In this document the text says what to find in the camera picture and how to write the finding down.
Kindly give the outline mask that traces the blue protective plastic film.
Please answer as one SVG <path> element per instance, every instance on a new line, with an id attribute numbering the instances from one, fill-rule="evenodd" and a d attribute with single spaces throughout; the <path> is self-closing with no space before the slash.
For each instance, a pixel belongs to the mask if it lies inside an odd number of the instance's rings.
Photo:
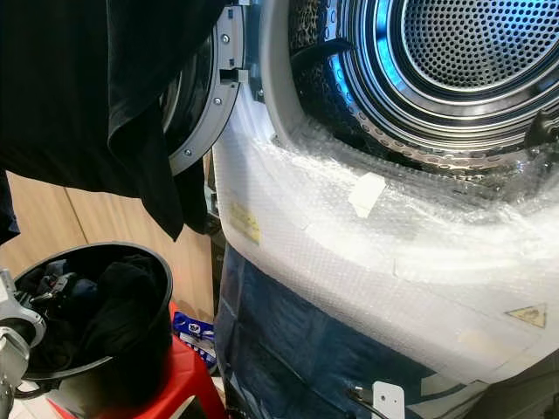
<path id="1" fill-rule="evenodd" d="M 375 381 L 404 389 L 406 419 L 464 419 L 487 391 L 353 330 L 231 247 L 215 333 L 226 399 L 243 419 L 376 419 Z"/>

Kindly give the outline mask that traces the black clothes pile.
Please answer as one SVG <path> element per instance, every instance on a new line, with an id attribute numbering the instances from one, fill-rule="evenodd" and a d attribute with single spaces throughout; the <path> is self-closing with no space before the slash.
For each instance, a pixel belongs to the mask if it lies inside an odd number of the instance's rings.
<path id="1" fill-rule="evenodd" d="M 60 271 L 38 269 L 39 285 L 66 284 L 43 291 L 31 304 L 43 315 L 47 335 L 33 348 L 31 374 L 60 374 L 103 358 L 123 355 L 159 319 L 167 291 L 165 270 L 155 257 L 133 254 L 85 274 L 67 260 L 51 263 Z"/>

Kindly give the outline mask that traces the dark blue hanging garment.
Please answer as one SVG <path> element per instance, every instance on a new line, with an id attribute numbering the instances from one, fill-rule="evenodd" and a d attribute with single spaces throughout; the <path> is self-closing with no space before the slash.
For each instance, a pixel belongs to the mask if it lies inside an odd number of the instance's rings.
<path id="1" fill-rule="evenodd" d="M 8 243 L 20 234 L 9 179 L 4 171 L 0 173 L 0 224 L 0 244 Z"/>

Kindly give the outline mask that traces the perforated steel washer drum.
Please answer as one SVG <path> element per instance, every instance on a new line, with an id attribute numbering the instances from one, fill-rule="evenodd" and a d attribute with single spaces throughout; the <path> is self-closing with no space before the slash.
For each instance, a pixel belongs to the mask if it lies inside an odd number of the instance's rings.
<path id="1" fill-rule="evenodd" d="M 293 72 L 336 139 L 413 168 L 488 171 L 532 160 L 536 113 L 559 108 L 559 0 L 291 0 L 291 53 L 351 51 Z"/>

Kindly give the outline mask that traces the white tape piece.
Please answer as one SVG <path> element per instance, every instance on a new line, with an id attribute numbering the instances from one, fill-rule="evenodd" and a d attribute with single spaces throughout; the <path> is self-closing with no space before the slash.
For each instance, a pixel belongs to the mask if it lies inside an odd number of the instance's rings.
<path id="1" fill-rule="evenodd" d="M 378 173 L 363 173 L 351 188 L 347 201 L 358 218 L 368 218 L 378 203 L 387 181 Z"/>

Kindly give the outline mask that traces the white front-load washing machine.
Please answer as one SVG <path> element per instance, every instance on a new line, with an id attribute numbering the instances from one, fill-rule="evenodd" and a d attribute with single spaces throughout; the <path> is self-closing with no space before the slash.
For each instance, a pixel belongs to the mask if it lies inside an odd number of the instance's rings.
<path id="1" fill-rule="evenodd" d="M 248 8 L 246 60 L 251 87 L 241 92 L 235 111 L 259 105 L 266 109 L 269 120 L 279 131 L 290 132 L 313 123 L 332 135 L 304 111 L 294 84 L 288 37 L 290 25 L 286 16 L 290 3 L 291 0 L 257 0 Z M 559 170 L 559 148 L 532 160 L 488 171 L 438 171 L 385 161 L 442 178 L 476 184 L 495 193 L 503 180 L 517 168 L 542 157 L 548 157 L 551 167 Z M 487 391 L 464 419 L 559 419 L 559 350 L 512 378 L 495 383 L 480 382 L 487 384 Z"/>

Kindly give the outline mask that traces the wooden cabinet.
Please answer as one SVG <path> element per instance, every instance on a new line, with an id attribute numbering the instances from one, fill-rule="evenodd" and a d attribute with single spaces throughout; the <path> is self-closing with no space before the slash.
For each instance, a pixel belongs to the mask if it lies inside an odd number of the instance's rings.
<path id="1" fill-rule="evenodd" d="M 173 274 L 172 299 L 180 311 L 213 322 L 209 237 L 184 228 L 178 239 L 171 239 L 134 198 L 72 190 L 13 173 L 7 178 L 20 234 L 1 247 L 3 268 L 20 274 L 61 251 L 103 241 L 128 241 L 151 249 L 168 263 Z"/>

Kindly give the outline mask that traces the black round bucket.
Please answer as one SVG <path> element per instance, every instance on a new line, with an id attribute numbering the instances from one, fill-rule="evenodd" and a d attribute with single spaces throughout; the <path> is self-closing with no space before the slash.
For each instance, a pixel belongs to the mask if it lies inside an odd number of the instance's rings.
<path id="1" fill-rule="evenodd" d="M 80 378 L 81 387 L 92 386 L 94 379 L 115 378 L 124 376 L 124 382 L 137 384 L 139 388 L 128 390 L 124 395 L 124 406 L 140 406 L 143 395 L 150 395 L 157 388 L 157 382 L 162 378 L 163 361 L 167 356 L 170 343 L 170 297 L 172 292 L 172 272 L 164 259 L 148 248 L 139 244 L 125 243 L 125 241 L 104 241 L 104 243 L 85 244 L 68 251 L 61 251 L 43 262 L 34 264 L 15 277 L 17 298 L 38 313 L 31 304 L 31 297 L 39 295 L 39 284 L 32 278 L 34 271 L 44 269 L 47 274 L 60 271 L 59 267 L 51 268 L 51 263 L 67 260 L 69 267 L 79 269 L 85 274 L 92 274 L 94 269 L 104 268 L 107 264 L 126 255 L 142 254 L 155 257 L 165 270 L 165 284 L 167 291 L 163 297 L 164 307 L 161 307 L 159 319 L 153 320 L 151 327 L 143 334 L 142 340 L 130 347 L 123 355 L 115 358 L 103 358 L 86 367 L 69 368 L 60 374 L 31 374 L 25 371 L 25 380 L 19 387 L 21 391 L 35 391 L 37 388 L 48 387 L 49 391 L 61 388 L 61 383 L 66 380 Z"/>

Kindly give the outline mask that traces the red plastic stool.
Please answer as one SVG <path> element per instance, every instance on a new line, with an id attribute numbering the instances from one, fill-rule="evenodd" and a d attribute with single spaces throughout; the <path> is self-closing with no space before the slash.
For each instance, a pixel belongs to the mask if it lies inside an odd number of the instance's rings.
<path id="1" fill-rule="evenodd" d="M 204 360 L 179 338 L 171 339 L 155 391 L 143 395 L 139 406 L 124 406 L 124 395 L 136 388 L 124 382 L 123 375 L 95 378 L 86 388 L 76 378 L 61 383 L 45 399 L 61 419 L 234 419 Z"/>

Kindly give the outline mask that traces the black drum paddle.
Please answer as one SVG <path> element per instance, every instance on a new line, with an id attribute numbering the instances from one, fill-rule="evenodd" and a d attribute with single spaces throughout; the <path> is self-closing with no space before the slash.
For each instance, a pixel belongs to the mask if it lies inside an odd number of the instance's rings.
<path id="1" fill-rule="evenodd" d="M 551 144 L 559 144 L 559 108 L 536 113 L 524 135 L 523 145 L 527 150 Z"/>
<path id="2" fill-rule="evenodd" d="M 316 63 L 320 63 L 320 61 L 338 55 L 338 53 L 351 51 L 352 48 L 353 45 L 350 41 L 344 38 L 320 41 L 318 44 L 307 45 L 307 47 L 302 47 L 292 52 L 290 64 L 293 72 L 302 72 Z"/>

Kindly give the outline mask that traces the blue white package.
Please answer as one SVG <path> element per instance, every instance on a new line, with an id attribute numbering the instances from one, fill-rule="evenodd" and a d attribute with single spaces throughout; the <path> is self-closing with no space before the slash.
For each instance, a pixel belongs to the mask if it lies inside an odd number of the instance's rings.
<path id="1" fill-rule="evenodd" d="M 216 335 L 211 323 L 189 318 L 175 311 L 172 316 L 173 333 L 195 351 L 208 367 L 217 364 Z"/>

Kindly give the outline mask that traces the black hanging T-shirt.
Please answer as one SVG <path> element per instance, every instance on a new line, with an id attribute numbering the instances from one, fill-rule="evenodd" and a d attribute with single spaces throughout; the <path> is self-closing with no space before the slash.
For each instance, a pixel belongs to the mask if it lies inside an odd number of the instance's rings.
<path id="1" fill-rule="evenodd" d="M 172 239 L 204 234 L 204 171 L 171 170 L 160 98 L 228 1 L 1 1 L 3 170 L 139 199 Z"/>

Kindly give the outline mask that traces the yellow energy rating label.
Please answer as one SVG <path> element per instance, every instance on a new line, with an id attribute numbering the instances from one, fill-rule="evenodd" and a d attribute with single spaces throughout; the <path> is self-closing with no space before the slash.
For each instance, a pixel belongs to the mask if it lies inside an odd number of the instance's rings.
<path id="1" fill-rule="evenodd" d="M 237 203 L 237 201 L 232 201 L 232 203 L 229 203 L 227 216 L 235 231 L 238 231 L 251 243 L 259 246 L 262 234 L 260 234 L 259 221 L 257 221 L 251 208 L 244 206 L 242 203 Z"/>

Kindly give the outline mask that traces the grey round washer door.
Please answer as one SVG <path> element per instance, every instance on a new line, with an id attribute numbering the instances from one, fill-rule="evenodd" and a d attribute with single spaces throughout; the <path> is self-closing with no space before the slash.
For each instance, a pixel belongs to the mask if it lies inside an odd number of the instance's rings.
<path id="1" fill-rule="evenodd" d="M 252 0 L 231 0 L 195 56 L 162 96 L 170 170 L 180 175 L 219 139 L 247 80 L 246 17 Z"/>

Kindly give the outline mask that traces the yellow triangle warning sticker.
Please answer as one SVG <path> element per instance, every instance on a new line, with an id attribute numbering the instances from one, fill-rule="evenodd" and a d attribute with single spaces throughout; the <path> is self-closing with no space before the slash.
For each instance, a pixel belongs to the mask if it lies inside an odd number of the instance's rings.
<path id="1" fill-rule="evenodd" d="M 506 315 L 510 318 L 519 320 L 526 324 L 546 330 L 548 323 L 548 304 L 541 303 L 526 307 L 515 308 L 515 310 L 507 311 Z"/>

